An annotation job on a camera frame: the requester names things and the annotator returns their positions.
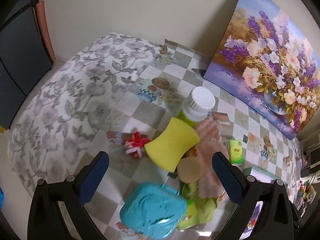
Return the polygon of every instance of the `gray leaf pattern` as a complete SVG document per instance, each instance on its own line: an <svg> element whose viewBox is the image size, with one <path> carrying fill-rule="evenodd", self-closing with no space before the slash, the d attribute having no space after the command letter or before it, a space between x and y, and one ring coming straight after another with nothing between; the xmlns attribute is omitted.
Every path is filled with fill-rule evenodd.
<svg viewBox="0 0 320 240"><path fill-rule="evenodd" d="M8 156L30 195L74 174L110 112L162 49L155 43L111 33L78 52L55 73L22 114Z"/></svg>

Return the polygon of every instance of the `painting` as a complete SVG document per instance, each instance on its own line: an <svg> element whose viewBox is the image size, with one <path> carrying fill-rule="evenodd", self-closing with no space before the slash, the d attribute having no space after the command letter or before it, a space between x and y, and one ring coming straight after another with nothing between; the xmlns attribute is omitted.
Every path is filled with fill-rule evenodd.
<svg viewBox="0 0 320 240"><path fill-rule="evenodd" d="M204 78L292 140L319 107L319 58L271 0L239 0Z"/></svg>

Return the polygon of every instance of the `wooden disc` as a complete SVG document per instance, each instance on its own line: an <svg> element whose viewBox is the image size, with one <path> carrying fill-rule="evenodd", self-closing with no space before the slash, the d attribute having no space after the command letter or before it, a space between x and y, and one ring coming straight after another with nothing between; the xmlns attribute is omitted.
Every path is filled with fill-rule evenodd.
<svg viewBox="0 0 320 240"><path fill-rule="evenodd" d="M178 163L177 173L183 183L196 182L202 176L203 164L197 157L183 158Z"/></svg>

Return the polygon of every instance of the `floor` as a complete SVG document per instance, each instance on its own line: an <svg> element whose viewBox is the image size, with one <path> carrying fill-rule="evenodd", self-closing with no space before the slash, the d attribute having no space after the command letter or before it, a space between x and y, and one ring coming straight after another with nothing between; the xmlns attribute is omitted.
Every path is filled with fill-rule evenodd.
<svg viewBox="0 0 320 240"><path fill-rule="evenodd" d="M38 93L42 85L49 80L63 64L64 62L56 60L52 70L45 74L30 92L12 122L12 130L19 121L21 114L33 97ZM10 130L6 131L4 134L0 134L0 187L4 192L5 198L1 211L18 237L21 240L27 240L28 217L32 198L26 192L18 176L11 169L11 164L7 156L7 145L10 136Z"/></svg>

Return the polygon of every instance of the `silver screw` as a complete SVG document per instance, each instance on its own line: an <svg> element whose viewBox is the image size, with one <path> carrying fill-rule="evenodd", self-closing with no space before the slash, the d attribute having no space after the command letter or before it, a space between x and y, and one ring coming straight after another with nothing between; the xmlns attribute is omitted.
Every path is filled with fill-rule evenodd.
<svg viewBox="0 0 320 240"><path fill-rule="evenodd" d="M277 179L277 184L278 184L279 186L282 186L282 185L283 185L283 181L280 180L280 179Z"/></svg>
<svg viewBox="0 0 320 240"><path fill-rule="evenodd" d="M73 182L74 180L75 180L75 176L74 175L69 175L68 177L67 177L67 182Z"/></svg>
<svg viewBox="0 0 320 240"><path fill-rule="evenodd" d="M256 179L255 179L254 176L249 175L249 176L247 176L247 180L250 181L250 182L254 182Z"/></svg>
<svg viewBox="0 0 320 240"><path fill-rule="evenodd" d="M39 179L38 181L37 181L37 184L38 185L42 185L44 183L44 179Z"/></svg>

